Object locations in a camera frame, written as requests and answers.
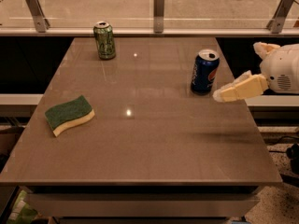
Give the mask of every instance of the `brown table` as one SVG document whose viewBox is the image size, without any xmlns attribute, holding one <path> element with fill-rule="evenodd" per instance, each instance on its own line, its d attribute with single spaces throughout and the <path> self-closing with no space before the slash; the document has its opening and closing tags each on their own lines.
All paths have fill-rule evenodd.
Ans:
<svg viewBox="0 0 299 224">
<path fill-rule="evenodd" d="M 215 38 L 115 43 L 117 57 L 100 61 L 93 38 L 74 40 L 1 184 L 56 217 L 235 217 L 281 182 L 245 102 L 190 91 L 200 49 L 221 54 L 213 90 L 233 80 Z M 81 94 L 95 118 L 54 137 L 45 111 Z"/>
</svg>

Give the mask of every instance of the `can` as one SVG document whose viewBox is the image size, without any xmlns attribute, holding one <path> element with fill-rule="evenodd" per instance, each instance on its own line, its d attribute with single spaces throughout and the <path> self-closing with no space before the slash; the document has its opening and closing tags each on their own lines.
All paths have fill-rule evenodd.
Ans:
<svg viewBox="0 0 299 224">
<path fill-rule="evenodd" d="M 207 94 L 212 90 L 219 66 L 219 53 L 213 49 L 202 49 L 195 58 L 191 90 L 197 94 Z"/>
<path fill-rule="evenodd" d="M 116 52 L 112 26 L 106 21 L 99 21 L 93 27 L 93 34 L 100 59 L 114 58 Z"/>
</svg>

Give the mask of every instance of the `can top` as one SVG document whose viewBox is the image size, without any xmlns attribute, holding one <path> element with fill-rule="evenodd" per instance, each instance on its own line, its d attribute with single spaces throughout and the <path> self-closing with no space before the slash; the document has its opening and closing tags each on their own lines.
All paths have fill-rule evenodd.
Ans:
<svg viewBox="0 0 299 224">
<path fill-rule="evenodd" d="M 202 49 L 198 52 L 198 55 L 206 61 L 216 61 L 219 59 L 219 53 L 213 49 Z"/>
<path fill-rule="evenodd" d="M 110 24 L 106 21 L 98 21 L 94 27 L 96 28 L 107 28 Z"/>
</svg>

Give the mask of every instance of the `metal post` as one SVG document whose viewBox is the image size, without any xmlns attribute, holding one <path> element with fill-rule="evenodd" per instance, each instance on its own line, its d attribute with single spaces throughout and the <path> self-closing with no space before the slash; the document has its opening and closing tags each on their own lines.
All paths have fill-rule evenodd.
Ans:
<svg viewBox="0 0 299 224">
<path fill-rule="evenodd" d="M 164 30 L 164 0 L 154 0 L 154 32 L 162 33 Z"/>
<path fill-rule="evenodd" d="M 26 0 L 26 3 L 33 17 L 36 30 L 39 33 L 45 33 L 50 27 L 50 23 L 46 19 L 38 0 Z"/>
<path fill-rule="evenodd" d="M 272 34 L 279 34 L 282 31 L 284 22 L 292 7 L 294 0 L 281 0 L 273 19 L 267 24 L 267 28 Z"/>
</svg>

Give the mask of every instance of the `green sponge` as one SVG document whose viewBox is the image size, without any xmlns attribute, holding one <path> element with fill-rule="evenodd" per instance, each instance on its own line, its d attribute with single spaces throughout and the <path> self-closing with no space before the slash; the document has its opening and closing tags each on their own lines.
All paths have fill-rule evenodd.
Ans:
<svg viewBox="0 0 299 224">
<path fill-rule="evenodd" d="M 94 111 L 84 96 L 80 95 L 75 100 L 51 107 L 45 115 L 57 137 L 61 132 L 91 120 Z"/>
</svg>

